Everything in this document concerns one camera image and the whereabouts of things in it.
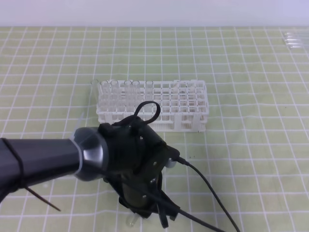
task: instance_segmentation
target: black strap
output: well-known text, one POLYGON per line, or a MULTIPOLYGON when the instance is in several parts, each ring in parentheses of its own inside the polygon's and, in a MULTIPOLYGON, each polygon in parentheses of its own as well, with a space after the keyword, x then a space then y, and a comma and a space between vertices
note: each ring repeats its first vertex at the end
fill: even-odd
POLYGON ((15 159, 18 162, 18 167, 19 167, 19 171, 20 171, 20 175, 19 175, 19 179, 16 181, 16 183, 12 184, 11 186, 9 186, 7 189, 5 189, 3 191, 2 194, 0 194, 0 202, 12 191, 16 191, 18 189, 26 189, 27 191, 29 191, 30 193, 32 193, 35 197, 37 197, 39 200, 43 201, 44 203, 48 204, 49 206, 53 207, 55 210, 61 211, 58 207, 54 206, 53 204, 51 204, 50 202, 48 202, 46 199, 44 199, 43 197, 41 197, 38 193, 36 193, 35 191, 33 191, 32 189, 30 189, 26 183, 25 183, 25 173, 24 173, 24 163, 22 161, 22 159, 20 158, 20 156, 18 155, 18 153, 16 152, 16 150, 13 148, 13 146, 10 144, 10 142, 6 139, 6 138, 1 138, 3 143, 6 145, 6 147, 10 150, 10 152, 12 153, 12 155, 15 157, 15 159))
POLYGON ((154 114, 154 116, 152 118, 150 118, 149 120, 144 122, 146 124, 149 124, 149 123, 152 123, 152 122, 156 121, 156 119, 159 117, 159 115, 161 113, 161 107, 160 107, 160 105, 157 102, 155 102, 155 101, 144 101, 144 102, 142 102, 141 104, 138 105, 138 107, 136 108, 136 111, 134 113, 134 116, 137 116, 139 111, 141 110, 141 108, 144 105, 151 104, 151 103, 156 105, 156 112, 155 112, 155 114, 154 114))

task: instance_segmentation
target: black arm segment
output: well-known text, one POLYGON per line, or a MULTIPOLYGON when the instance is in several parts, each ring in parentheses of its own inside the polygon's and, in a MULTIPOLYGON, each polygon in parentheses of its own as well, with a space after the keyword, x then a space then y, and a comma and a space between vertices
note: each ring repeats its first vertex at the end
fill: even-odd
MULTIPOLYGON (((27 186, 45 182, 79 168, 80 155, 70 139, 9 139, 24 165, 27 186)), ((0 140, 0 189, 20 178, 16 158, 0 140)))

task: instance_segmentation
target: wire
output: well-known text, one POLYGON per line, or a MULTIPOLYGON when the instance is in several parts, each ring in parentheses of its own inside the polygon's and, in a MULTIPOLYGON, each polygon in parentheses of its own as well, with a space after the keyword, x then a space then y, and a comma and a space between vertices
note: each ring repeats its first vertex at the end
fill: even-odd
POLYGON ((218 204, 220 205, 220 207, 222 208, 222 210, 225 212, 226 216, 228 217, 228 219, 231 221, 231 223, 233 224, 235 230, 237 232, 240 232, 238 226, 236 225, 235 221, 232 219, 231 215, 229 214, 229 212, 226 210, 226 208, 224 207, 224 205, 222 204, 221 200, 219 199, 218 195, 216 194, 216 192, 213 190, 212 186, 210 185, 210 183, 208 182, 208 180, 205 178, 205 176, 192 164, 190 164, 188 161, 186 161, 185 159, 178 157, 177 162, 184 164, 190 168, 192 168, 194 171, 196 171, 200 177, 202 177, 202 179, 204 180, 204 182, 206 183, 206 185, 208 186, 208 188, 210 189, 211 193, 213 194, 213 196, 215 197, 215 199, 217 200, 218 204))
POLYGON ((104 176, 107 176, 108 178, 110 178, 110 179, 112 179, 114 181, 118 181, 118 182, 121 182, 121 183, 129 186, 130 188, 134 189, 135 191, 137 191, 137 192, 139 192, 139 193, 141 193, 143 195, 146 195, 147 197, 149 197, 153 201, 164 205, 166 208, 169 208, 170 210, 173 210, 174 212, 177 212, 177 213, 185 216, 186 218, 188 218, 188 219, 190 219, 190 220, 192 220, 192 221, 194 221, 194 222, 196 222, 196 223, 198 223, 198 224, 200 224, 200 225, 202 225, 204 227, 207 227, 207 228, 209 228, 209 229, 211 229, 213 231, 216 231, 216 232, 225 232, 225 231, 223 231, 223 230, 221 230, 221 229, 219 229, 217 227, 214 227, 214 226, 212 226, 212 225, 210 225, 210 224, 208 224, 208 223, 198 219, 197 217, 195 217, 195 216, 193 216, 193 215, 191 215, 191 214, 189 214, 189 213, 187 213, 187 212, 185 212, 185 211, 175 207, 174 205, 170 204, 169 202, 166 202, 165 200, 161 199, 160 197, 157 197, 156 195, 154 195, 154 194, 152 194, 152 193, 150 193, 150 192, 148 192, 146 190, 141 189, 140 187, 138 187, 135 184, 133 184, 131 181, 119 178, 119 177, 117 177, 117 176, 115 176, 113 174, 110 174, 110 173, 108 173, 106 171, 103 171, 100 168, 95 167, 95 166, 91 166, 91 169, 93 171, 95 171, 96 173, 100 173, 100 174, 102 174, 104 176))

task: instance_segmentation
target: grid mat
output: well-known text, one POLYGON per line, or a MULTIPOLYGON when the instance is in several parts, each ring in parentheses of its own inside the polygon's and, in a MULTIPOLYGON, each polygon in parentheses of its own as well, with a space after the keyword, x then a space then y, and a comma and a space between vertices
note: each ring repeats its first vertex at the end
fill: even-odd
MULTIPOLYGON (((243 232, 309 231, 309 56, 294 28, 0 28, 0 128, 7 138, 66 138, 97 126, 90 80, 204 80, 204 133, 161 133, 199 168, 243 232)), ((66 176, 0 206, 1 232, 164 231, 129 211, 101 180, 66 176)), ((163 189, 183 210, 233 231, 206 185, 181 165, 163 189)), ((179 216, 166 232, 208 231, 179 216)))

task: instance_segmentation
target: glass test tube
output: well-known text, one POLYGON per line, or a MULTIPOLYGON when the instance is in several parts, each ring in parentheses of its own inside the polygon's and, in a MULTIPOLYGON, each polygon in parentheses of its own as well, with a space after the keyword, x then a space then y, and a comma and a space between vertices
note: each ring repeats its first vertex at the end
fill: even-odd
POLYGON ((99 92, 98 92, 98 80, 93 79, 91 82, 91 90, 92 90, 92 96, 96 100, 96 103, 98 104, 98 98, 99 98, 99 92))
POLYGON ((111 99, 109 100, 109 112, 115 112, 117 110, 118 106, 118 100, 119 100, 119 85, 117 80, 111 81, 111 99))
POLYGON ((101 85, 101 89, 102 89, 102 93, 103 93, 103 96, 99 100, 100 109, 102 111, 107 111, 108 105, 109 105, 109 100, 111 98, 111 93, 110 93, 111 84, 108 83, 108 81, 101 81, 100 85, 101 85))
MULTIPOLYGON (((146 101, 153 101, 154 100, 154 82, 153 81, 146 81, 145 100, 146 101)), ((151 112, 152 107, 153 107, 152 104, 145 105, 145 111, 151 112)))
POLYGON ((133 94, 134 94, 134 106, 135 109, 138 107, 138 105, 143 101, 142 95, 140 94, 140 82, 139 81, 133 81, 133 94))
POLYGON ((125 93, 126 93, 126 111, 134 111, 134 95, 133 95, 133 85, 130 80, 125 81, 125 93))

